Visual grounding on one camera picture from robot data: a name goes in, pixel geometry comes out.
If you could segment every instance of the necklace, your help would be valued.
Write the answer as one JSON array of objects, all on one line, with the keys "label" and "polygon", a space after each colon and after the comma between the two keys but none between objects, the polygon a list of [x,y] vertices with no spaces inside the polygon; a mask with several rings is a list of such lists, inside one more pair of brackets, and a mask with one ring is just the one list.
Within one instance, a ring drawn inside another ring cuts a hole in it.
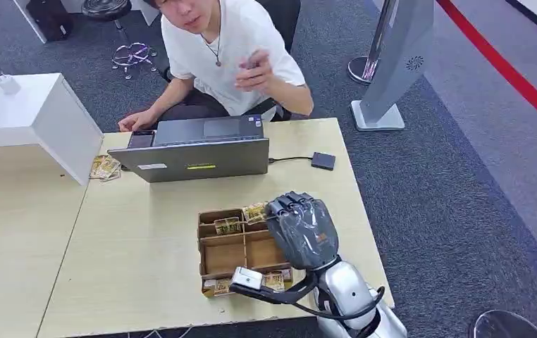
[{"label": "necklace", "polygon": [[216,57],[216,62],[215,62],[215,65],[217,67],[221,67],[221,62],[219,61],[218,59],[218,54],[221,52],[221,29],[219,28],[218,30],[218,44],[217,44],[217,47],[216,47],[216,53],[213,51],[213,49],[210,47],[209,43],[206,42],[205,38],[203,36],[201,36],[202,38],[202,41],[204,41],[204,44],[206,45],[206,47],[208,47],[208,49],[212,52],[212,54]]}]

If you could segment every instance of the smartphone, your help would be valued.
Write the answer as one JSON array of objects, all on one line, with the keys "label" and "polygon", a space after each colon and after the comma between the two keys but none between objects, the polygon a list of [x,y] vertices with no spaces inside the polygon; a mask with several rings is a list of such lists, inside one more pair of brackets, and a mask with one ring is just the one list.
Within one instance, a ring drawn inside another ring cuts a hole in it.
[{"label": "smartphone", "polygon": [[156,130],[143,130],[132,132],[132,137],[128,143],[129,148],[147,148],[152,145]]}]

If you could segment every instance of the metal pole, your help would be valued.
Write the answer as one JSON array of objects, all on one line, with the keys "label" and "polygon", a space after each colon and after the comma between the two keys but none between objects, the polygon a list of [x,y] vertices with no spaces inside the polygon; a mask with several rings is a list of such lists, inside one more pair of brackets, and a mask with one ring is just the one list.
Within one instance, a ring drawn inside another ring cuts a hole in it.
[{"label": "metal pole", "polygon": [[372,83],[374,73],[376,72],[376,68],[378,66],[378,60],[381,57],[383,40],[385,39],[387,27],[389,26],[396,2],[397,0],[385,0],[383,3],[383,9],[381,10],[381,15],[378,18],[376,32],[374,33],[374,38],[372,40],[372,45],[370,46],[368,57],[360,56],[352,59],[347,64],[347,73],[355,82],[363,85],[369,85]]}]

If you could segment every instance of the cable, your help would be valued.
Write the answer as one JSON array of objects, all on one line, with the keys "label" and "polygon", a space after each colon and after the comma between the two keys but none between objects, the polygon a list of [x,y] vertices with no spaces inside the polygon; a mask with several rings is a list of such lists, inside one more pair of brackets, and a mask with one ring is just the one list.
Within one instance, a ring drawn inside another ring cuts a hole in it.
[{"label": "cable", "polygon": [[362,311],[360,311],[358,313],[354,313],[353,315],[331,315],[331,314],[328,314],[328,313],[312,310],[311,308],[307,308],[306,306],[303,306],[303,305],[301,305],[299,303],[293,303],[291,305],[295,306],[296,308],[298,308],[298,309],[300,309],[302,311],[306,311],[306,312],[310,313],[311,315],[316,315],[318,317],[327,318],[327,319],[334,319],[334,320],[350,320],[350,319],[355,319],[355,318],[358,318],[358,317],[362,317],[363,315],[365,315],[368,312],[372,311],[376,307],[376,304],[378,304],[378,302],[380,302],[381,299],[383,299],[383,296],[385,295],[385,287],[379,287],[376,290],[376,292],[378,292],[378,294],[372,300],[372,302],[366,308],[364,308],[364,310],[362,310]]},{"label": "cable", "polygon": [[285,158],[268,158],[268,164],[272,164],[279,161],[289,161],[289,160],[310,160],[312,161],[312,157],[306,157],[306,156],[294,156],[294,157],[285,157]]}]

